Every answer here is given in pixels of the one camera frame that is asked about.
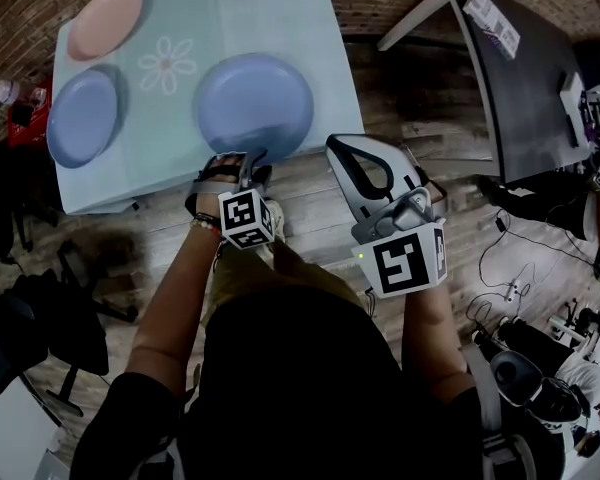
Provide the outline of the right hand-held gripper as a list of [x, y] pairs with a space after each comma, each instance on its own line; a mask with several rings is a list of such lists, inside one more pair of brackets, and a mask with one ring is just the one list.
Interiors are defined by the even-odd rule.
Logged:
[[[397, 147], [360, 134], [332, 134], [325, 153], [356, 224], [353, 255], [381, 298], [436, 287], [447, 277], [444, 195]], [[357, 161], [380, 167], [374, 185]]]

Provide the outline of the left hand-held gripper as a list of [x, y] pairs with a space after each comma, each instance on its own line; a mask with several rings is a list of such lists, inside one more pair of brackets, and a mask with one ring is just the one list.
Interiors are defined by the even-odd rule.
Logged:
[[209, 194], [217, 197], [219, 216], [206, 220], [218, 227], [224, 239], [236, 248], [245, 250], [274, 241], [273, 218], [258, 190], [265, 190], [273, 167], [257, 166], [267, 154], [259, 148], [244, 154], [238, 184], [217, 181], [195, 182], [185, 200], [185, 207], [195, 216], [197, 197]]

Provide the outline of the person's left hand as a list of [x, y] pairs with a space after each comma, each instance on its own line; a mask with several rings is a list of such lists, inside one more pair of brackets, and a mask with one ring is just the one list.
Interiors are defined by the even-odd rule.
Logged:
[[200, 171], [196, 182], [226, 182], [235, 184], [239, 181], [245, 155], [228, 153], [213, 156]]

